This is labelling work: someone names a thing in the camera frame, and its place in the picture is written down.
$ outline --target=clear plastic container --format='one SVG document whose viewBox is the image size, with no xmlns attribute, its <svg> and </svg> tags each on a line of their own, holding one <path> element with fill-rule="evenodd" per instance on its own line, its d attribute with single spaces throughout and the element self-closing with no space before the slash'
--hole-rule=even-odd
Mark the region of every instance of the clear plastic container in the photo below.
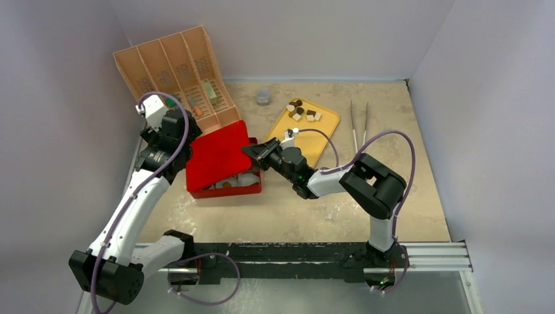
<svg viewBox="0 0 555 314">
<path fill-rule="evenodd" d="M 270 88 L 267 86 L 257 89 L 257 103 L 259 106 L 267 106 L 270 104 Z"/>
</svg>

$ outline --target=green object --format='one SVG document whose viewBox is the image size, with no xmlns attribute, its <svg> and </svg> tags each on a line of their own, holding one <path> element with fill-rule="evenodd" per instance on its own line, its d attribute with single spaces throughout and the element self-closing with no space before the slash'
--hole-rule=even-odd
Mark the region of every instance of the green object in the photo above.
<svg viewBox="0 0 555 314">
<path fill-rule="evenodd" d="M 181 102 L 181 98 L 179 98 L 178 95 L 172 94 L 172 96 L 175 97 L 179 102 Z M 173 100 L 171 100 L 170 98 L 166 98 L 166 105 L 169 108 L 174 108 L 175 106 L 177 106 L 177 104 Z"/>
<path fill-rule="evenodd" d="M 202 82 L 202 88 L 204 89 L 204 92 L 206 93 L 208 100 L 210 100 L 210 103 L 213 106 L 216 105 L 218 103 L 218 96 L 216 96 L 216 92 L 214 92 L 214 88 L 212 88 L 212 84 L 210 84 L 208 80 L 204 80 Z"/>
</svg>

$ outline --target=red container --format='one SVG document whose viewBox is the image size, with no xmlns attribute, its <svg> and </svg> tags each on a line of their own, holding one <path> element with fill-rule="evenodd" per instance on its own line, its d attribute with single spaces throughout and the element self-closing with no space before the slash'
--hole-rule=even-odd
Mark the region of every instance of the red container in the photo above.
<svg viewBox="0 0 555 314">
<path fill-rule="evenodd" d="M 191 144 L 193 157 L 187 163 L 185 170 L 187 191 L 192 197 L 217 198 L 260 193 L 262 191 L 260 171 L 256 173 L 260 178 L 259 184 L 207 189 L 216 182 L 252 168 L 250 157 L 241 151 L 241 147 L 249 143 L 257 144 L 258 141 L 254 137 L 248 137 L 247 126 L 242 120 L 195 140 Z"/>
</svg>

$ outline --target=wooden organizer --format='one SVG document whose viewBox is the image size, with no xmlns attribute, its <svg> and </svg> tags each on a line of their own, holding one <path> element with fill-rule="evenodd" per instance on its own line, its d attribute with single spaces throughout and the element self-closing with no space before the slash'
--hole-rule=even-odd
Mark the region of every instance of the wooden organizer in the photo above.
<svg viewBox="0 0 555 314">
<path fill-rule="evenodd" d="M 178 95 L 204 134 L 241 120 L 202 26 L 115 52 L 114 58 L 135 100 L 152 91 Z M 218 97 L 214 106 L 202 88 L 203 80 L 210 81 Z M 191 110 L 187 96 L 195 100 L 202 116 Z"/>
</svg>

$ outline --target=beige table surface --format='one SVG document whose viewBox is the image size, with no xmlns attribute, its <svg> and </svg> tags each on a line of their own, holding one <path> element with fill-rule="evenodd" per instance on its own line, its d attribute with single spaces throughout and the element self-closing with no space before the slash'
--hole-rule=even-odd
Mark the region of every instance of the beige table surface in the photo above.
<svg viewBox="0 0 555 314">
<path fill-rule="evenodd" d="M 260 107 L 255 90 L 269 86 L 272 103 Z M 341 121 L 331 139 L 340 163 L 354 155 L 349 102 L 355 104 L 357 134 L 362 141 L 364 109 L 370 103 L 367 138 L 384 130 L 401 130 L 416 148 L 414 185 L 402 209 L 397 234 L 400 241 L 449 241 L 443 210 L 408 91 L 398 83 L 231 83 L 228 92 L 245 120 L 249 136 L 264 140 L 283 108 L 303 97 L 337 112 Z M 398 135 L 386 135 L 366 151 L 402 175 L 410 173 L 410 150 Z M 317 167 L 333 166 L 328 147 Z M 185 190 L 185 172 L 178 174 L 154 208 L 139 242 L 155 242 L 169 229 L 194 235 L 197 242 L 315 242 L 365 241 L 370 222 L 347 193 L 303 200 L 291 184 L 274 171 L 262 174 L 262 193 L 195 200 Z"/>
</svg>

